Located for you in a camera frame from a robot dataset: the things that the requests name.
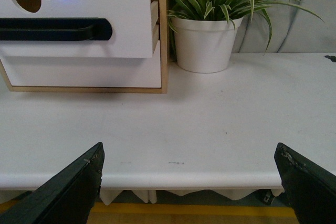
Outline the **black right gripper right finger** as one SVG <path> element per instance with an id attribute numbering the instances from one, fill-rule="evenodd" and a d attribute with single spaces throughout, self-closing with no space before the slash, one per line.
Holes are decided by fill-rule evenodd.
<path id="1" fill-rule="evenodd" d="M 335 175 L 283 143 L 274 159 L 299 223 L 335 223 Z"/>

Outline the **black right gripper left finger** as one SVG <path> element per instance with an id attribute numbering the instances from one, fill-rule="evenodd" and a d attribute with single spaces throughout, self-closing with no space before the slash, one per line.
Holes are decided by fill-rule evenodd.
<path id="1" fill-rule="evenodd" d="M 98 142 L 1 214 L 1 223 L 86 223 L 100 195 L 103 164 Z"/>

